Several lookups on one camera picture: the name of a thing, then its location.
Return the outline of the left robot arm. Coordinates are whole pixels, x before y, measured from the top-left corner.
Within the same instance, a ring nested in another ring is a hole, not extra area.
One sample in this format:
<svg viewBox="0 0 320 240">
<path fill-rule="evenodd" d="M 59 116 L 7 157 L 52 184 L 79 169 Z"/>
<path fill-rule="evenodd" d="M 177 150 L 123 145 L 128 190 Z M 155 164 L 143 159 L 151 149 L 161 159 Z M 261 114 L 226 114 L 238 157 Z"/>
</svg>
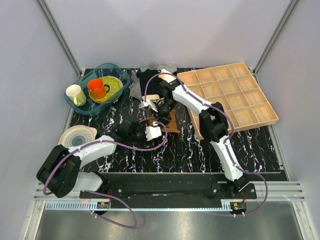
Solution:
<svg viewBox="0 0 320 240">
<path fill-rule="evenodd" d="M 98 173 L 81 173 L 81 168 L 103 156 L 112 155 L 117 148 L 115 143 L 130 147 L 133 144 L 144 145 L 149 126 L 149 120 L 124 120 L 88 143 L 75 147 L 56 145 L 36 174 L 36 178 L 44 185 L 43 194 L 63 198 L 73 190 L 89 190 L 95 197 L 103 198 L 108 193 L 103 177 Z"/>
</svg>

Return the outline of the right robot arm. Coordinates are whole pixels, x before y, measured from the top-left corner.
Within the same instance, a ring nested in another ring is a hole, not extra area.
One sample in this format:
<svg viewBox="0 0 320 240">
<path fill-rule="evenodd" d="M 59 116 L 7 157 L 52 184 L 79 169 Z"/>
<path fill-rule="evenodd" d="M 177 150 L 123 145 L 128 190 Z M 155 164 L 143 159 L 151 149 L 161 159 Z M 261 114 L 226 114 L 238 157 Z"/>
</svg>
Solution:
<svg viewBox="0 0 320 240">
<path fill-rule="evenodd" d="M 229 117 L 220 102 L 211 103 L 190 91 L 177 79 L 168 83 L 162 81 L 157 92 L 164 102 L 157 103 L 155 118 L 163 124 L 172 121 L 171 112 L 177 102 L 195 111 L 198 115 L 199 131 L 204 140 L 209 142 L 217 153 L 224 169 L 228 195 L 239 198 L 245 192 L 249 181 L 240 170 L 239 162 L 229 140 Z"/>
</svg>

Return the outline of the brown boxer underwear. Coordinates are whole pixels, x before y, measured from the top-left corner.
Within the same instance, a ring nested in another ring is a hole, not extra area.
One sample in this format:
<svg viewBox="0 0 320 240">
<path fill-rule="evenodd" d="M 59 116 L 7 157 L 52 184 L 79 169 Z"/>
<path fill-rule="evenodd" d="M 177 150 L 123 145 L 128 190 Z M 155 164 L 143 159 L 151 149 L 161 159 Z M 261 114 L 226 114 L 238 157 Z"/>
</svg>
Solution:
<svg viewBox="0 0 320 240">
<path fill-rule="evenodd" d="M 177 133 L 180 134 L 181 131 L 178 129 L 177 121 L 176 121 L 176 110 L 173 109 L 170 112 L 171 120 L 165 125 L 167 128 L 168 133 Z M 153 122 L 160 122 L 160 119 L 156 119 L 154 116 L 145 118 L 143 120 L 140 120 L 139 122 L 142 123 L 143 121 L 149 121 L 149 125 L 151 126 Z"/>
</svg>

